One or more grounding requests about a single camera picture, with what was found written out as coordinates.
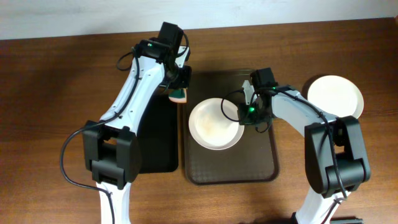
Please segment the green and white sponge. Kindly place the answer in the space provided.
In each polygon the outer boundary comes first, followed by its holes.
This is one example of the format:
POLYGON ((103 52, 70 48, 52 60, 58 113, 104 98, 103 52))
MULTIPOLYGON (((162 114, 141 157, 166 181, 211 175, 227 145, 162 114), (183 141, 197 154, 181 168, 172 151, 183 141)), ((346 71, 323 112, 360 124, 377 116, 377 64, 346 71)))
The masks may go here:
POLYGON ((186 103, 187 102, 187 89, 180 88, 173 90, 169 93, 169 100, 174 103, 186 103))

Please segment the white plate front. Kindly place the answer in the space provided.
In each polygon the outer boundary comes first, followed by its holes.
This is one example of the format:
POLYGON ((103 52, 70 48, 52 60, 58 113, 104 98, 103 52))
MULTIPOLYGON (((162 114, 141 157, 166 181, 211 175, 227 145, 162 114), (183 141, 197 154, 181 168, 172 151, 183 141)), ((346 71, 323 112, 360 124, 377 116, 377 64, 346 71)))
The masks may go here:
POLYGON ((237 119, 235 104, 221 98, 209 98, 192 109, 188 128, 199 145, 222 151, 234 146, 243 136, 244 126, 237 119))

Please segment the white plate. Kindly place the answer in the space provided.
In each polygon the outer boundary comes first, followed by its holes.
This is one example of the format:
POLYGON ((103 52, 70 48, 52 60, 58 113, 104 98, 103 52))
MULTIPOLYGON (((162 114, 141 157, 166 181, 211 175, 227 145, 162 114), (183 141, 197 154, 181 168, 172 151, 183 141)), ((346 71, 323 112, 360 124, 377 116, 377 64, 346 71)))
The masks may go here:
POLYGON ((221 98, 209 98, 192 109, 188 128, 199 145, 222 151, 234 146, 243 136, 244 126, 237 119, 235 104, 221 98))
POLYGON ((364 98, 359 88, 347 78, 325 75, 311 83, 307 100, 338 117, 359 118, 364 110, 364 98))

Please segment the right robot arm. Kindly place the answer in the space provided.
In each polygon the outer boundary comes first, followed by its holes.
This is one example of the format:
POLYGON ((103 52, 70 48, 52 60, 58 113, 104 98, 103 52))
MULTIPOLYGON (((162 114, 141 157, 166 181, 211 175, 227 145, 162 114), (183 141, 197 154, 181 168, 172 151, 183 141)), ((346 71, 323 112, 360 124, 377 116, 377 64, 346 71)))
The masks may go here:
POLYGON ((358 119, 323 111, 292 86, 279 85, 270 68, 255 70, 249 77, 243 84, 246 102, 238 106, 239 124, 266 124, 270 129, 279 118, 304 138, 310 188, 292 215, 293 223, 332 223, 337 208, 371 176, 358 119))

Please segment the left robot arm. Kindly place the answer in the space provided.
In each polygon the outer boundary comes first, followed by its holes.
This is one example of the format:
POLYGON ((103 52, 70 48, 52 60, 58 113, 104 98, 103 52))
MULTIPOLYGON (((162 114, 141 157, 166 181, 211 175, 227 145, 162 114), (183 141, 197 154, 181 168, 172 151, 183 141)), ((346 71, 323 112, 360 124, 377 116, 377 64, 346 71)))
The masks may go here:
POLYGON ((86 168, 99 191, 102 223, 129 223, 129 194, 142 164, 137 131, 158 87, 175 103, 186 103, 192 74, 184 31, 164 22, 158 36, 132 47, 129 75, 111 107, 98 122, 83 128, 86 168))

